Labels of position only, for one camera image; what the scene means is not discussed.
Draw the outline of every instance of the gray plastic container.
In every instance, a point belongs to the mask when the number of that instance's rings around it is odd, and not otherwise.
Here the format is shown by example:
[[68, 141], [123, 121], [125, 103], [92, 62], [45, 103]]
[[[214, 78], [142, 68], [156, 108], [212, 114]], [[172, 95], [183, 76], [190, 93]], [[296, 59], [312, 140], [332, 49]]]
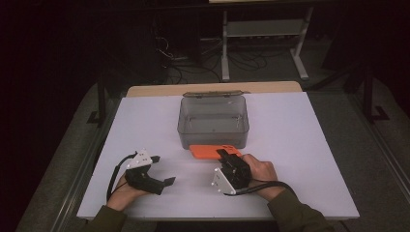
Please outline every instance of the gray plastic container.
[[183, 98], [178, 121], [182, 146], [247, 145], [249, 120], [243, 96]]

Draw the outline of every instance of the white tabletop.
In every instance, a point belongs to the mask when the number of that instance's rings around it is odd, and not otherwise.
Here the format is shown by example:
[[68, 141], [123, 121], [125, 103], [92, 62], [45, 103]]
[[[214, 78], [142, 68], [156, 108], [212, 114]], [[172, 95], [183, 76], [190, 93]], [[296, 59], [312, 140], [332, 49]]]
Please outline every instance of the white tabletop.
[[[272, 219], [267, 202], [256, 194], [225, 196], [211, 186], [217, 160], [195, 159], [184, 150], [177, 124], [180, 96], [124, 98], [102, 149], [77, 216], [93, 218], [101, 205], [115, 165], [145, 148], [160, 156], [148, 174], [176, 177], [162, 195], [137, 199], [130, 218], [152, 220]], [[327, 219], [357, 218], [349, 194], [306, 93], [246, 94], [249, 135], [242, 154], [270, 160], [281, 181], [299, 199]], [[126, 168], [123, 164], [118, 176]]]

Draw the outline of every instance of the cable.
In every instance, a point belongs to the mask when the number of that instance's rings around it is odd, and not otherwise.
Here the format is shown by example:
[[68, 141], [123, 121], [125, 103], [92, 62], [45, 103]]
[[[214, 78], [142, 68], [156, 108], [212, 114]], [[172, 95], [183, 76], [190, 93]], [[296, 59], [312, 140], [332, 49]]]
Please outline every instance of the cable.
[[182, 76], [172, 76], [172, 75], [169, 75], [168, 76], [169, 77], [169, 80], [170, 80], [170, 84], [176, 84], [176, 83], [174, 83], [174, 80], [173, 80], [173, 78], [178, 78], [178, 82], [180, 83], [180, 84], [188, 84], [188, 81], [185, 79], [185, 78], [183, 78]]
[[157, 48], [157, 51], [159, 51], [160, 53], [162, 53], [164, 56], [168, 57], [169, 59], [174, 59], [174, 55], [170, 52], [167, 52], [167, 50], [169, 49], [169, 42], [166, 38], [164, 37], [156, 37], [157, 40], [160, 41], [164, 41], [165, 42], [165, 49], [162, 50], [161, 48]]
[[244, 194], [252, 193], [252, 192], [259, 191], [261, 189], [270, 188], [270, 187], [284, 187], [286, 189], [289, 189], [296, 196], [295, 191], [284, 182], [280, 182], [280, 181], [269, 181], [269, 182], [261, 181], [261, 182], [264, 182], [265, 184], [259, 185], [259, 186], [256, 186], [256, 187], [252, 187], [252, 188], [247, 188], [247, 189], [245, 189], [243, 191], [239, 191], [235, 194], [225, 194], [225, 195], [237, 196], [237, 195], [244, 195]]
[[[244, 71], [257, 71], [257, 70], [259, 70], [259, 67], [255, 67], [255, 66], [247, 64], [245, 62], [239, 61], [238, 59], [234, 58], [232, 55], [228, 55], [228, 58], [232, 62], [232, 64], [235, 65], [238, 69], [241, 69], [241, 70], [244, 70]], [[239, 64], [242, 65], [242, 66], [247, 66], [247, 67], [249, 67], [249, 69], [243, 68]]]
[[[220, 54], [219, 52], [214, 53], [212, 55], [210, 55], [209, 57], [207, 57], [204, 62], [208, 61], [209, 59], [213, 58], [215, 55]], [[189, 65], [171, 65], [170, 68], [178, 71], [180, 73], [180, 76], [182, 76], [182, 72], [185, 73], [212, 73], [218, 80], [218, 83], [221, 83], [220, 81], [220, 76], [214, 71], [214, 69], [217, 67], [217, 65], [220, 63], [220, 56], [218, 56], [217, 61], [215, 62], [215, 64], [211, 67], [211, 68], [207, 68], [204, 66], [199, 66], [197, 64], [189, 64]], [[193, 69], [200, 69], [203, 71], [189, 71], [186, 69], [181, 69], [181, 68], [193, 68]]]
[[273, 54], [273, 55], [264, 55], [263, 53], [265, 53], [265, 52], [266, 52], [266, 51], [262, 52], [262, 54], [261, 54], [260, 56], [261, 56], [261, 57], [265, 57], [265, 58], [270, 58], [270, 57], [277, 57], [277, 56], [283, 55], [284, 53], [287, 53], [288, 50], [287, 50], [287, 49], [284, 49], [283, 51], [280, 51], [280, 52], [278, 52], [278, 53], [276, 53], [276, 54]]
[[112, 195], [116, 190], [118, 190], [120, 187], [124, 186], [124, 185], [127, 184], [127, 183], [128, 183], [128, 182], [125, 182], [125, 183], [121, 184], [121, 186], [115, 188], [115, 190], [114, 190], [113, 192], [111, 192], [111, 195]]
[[[215, 49], [217, 49], [217, 48], [219, 48], [219, 47], [221, 47], [221, 46], [222, 46], [222, 39], [218, 39], [218, 43], [217, 43], [216, 45], [214, 45], [214, 46], [212, 46], [212, 47], [210, 47], [210, 48], [208, 48], [208, 49], [202, 51], [200, 54], [201, 54], [202, 56], [207, 55], [207, 54], [210, 53], [211, 51], [213, 51], [213, 50], [215, 50]], [[189, 60], [189, 59], [190, 59], [190, 57], [188, 57], [188, 56], [181, 56], [181, 57], [172, 58], [171, 60], [172, 60], [172, 61], [185, 61], [185, 60]]]
[[251, 181], [257, 181], [257, 182], [262, 182], [262, 183], [269, 183], [269, 182], [271, 182], [271, 181], [260, 181], [260, 180], [257, 180], [257, 179], [251, 179]]
[[[252, 54], [251, 52], [247, 52], [247, 53], [237, 52], [237, 54], [242, 59], [242, 61], [239, 61], [237, 58], [234, 58], [232, 55], [229, 55], [228, 57], [230, 59], [233, 59], [233, 62], [237, 62], [241, 65], [250, 67], [251, 70], [245, 69], [247, 71], [257, 71], [257, 70], [260, 70], [268, 66], [268, 61], [266, 60], [265, 57], [262, 56], [263, 52], [259, 52], [257, 54]], [[238, 64], [234, 64], [234, 65], [237, 66], [239, 69], [244, 69], [244, 68], [241, 68]]]
[[[210, 70], [213, 70], [214, 68], [216, 68], [217, 65], [220, 63], [220, 57], [221, 57], [220, 52], [215, 52], [215, 53], [211, 54], [209, 57], [202, 60], [202, 63], [206, 63], [206, 62], [208, 62], [208, 60], [210, 60], [211, 58], [213, 58], [216, 55], [218, 55], [218, 60], [215, 62], [215, 64], [211, 68], [208, 68]], [[199, 66], [196, 62], [192, 62], [191, 64], [176, 64], [176, 63], [174, 63], [174, 65], [178, 66], [178, 67], [189, 67], [189, 68], [191, 68], [191, 67], [194, 67], [194, 68], [204, 67], [204, 66]]]
[[111, 176], [111, 180], [109, 181], [108, 189], [106, 190], [106, 201], [108, 201], [109, 197], [111, 197], [112, 193], [115, 191], [115, 190], [112, 191], [112, 187], [114, 186], [114, 182], [115, 182], [115, 179], [117, 178], [118, 172], [120, 171], [121, 165], [123, 164], [123, 162], [125, 162], [128, 159], [134, 158], [136, 155], [137, 155], [137, 152], [135, 152], [135, 154], [132, 154], [132, 155], [129, 155], [123, 158], [123, 160], [121, 160], [120, 163], [118, 163], [118, 165], [115, 166], [114, 172], [112, 173], [112, 176]]
[[[185, 78], [183, 78], [183, 75], [182, 75], [182, 72], [181, 72], [180, 69], [178, 69], [177, 67], [175, 67], [173, 65], [170, 65], [169, 68], [174, 69], [175, 71], [177, 71], [179, 73], [179, 79], [178, 79], [176, 84], [180, 84], [181, 80], [185, 80], [186, 84], [188, 84], [188, 81]], [[174, 81], [172, 80], [172, 76], [170, 76], [170, 77], [171, 77], [171, 79], [170, 79], [171, 83], [174, 84]]]

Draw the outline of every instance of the green sleeve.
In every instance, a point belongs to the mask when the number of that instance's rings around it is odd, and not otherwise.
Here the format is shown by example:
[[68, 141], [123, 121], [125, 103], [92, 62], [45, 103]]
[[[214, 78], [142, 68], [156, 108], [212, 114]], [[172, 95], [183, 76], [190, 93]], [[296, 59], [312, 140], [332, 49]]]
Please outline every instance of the green sleeve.
[[121, 232], [127, 216], [109, 207], [102, 206], [96, 217], [84, 227], [81, 232]]
[[289, 190], [270, 201], [268, 207], [280, 232], [335, 231], [320, 212], [302, 204]]

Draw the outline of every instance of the orange block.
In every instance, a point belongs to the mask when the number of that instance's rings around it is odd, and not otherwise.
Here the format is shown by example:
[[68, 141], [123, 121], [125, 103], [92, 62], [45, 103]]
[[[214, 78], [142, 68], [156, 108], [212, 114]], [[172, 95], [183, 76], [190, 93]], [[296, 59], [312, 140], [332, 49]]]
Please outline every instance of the orange block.
[[218, 149], [224, 149], [228, 154], [236, 154], [238, 157], [242, 155], [231, 145], [190, 145], [190, 152], [199, 160], [219, 160]]

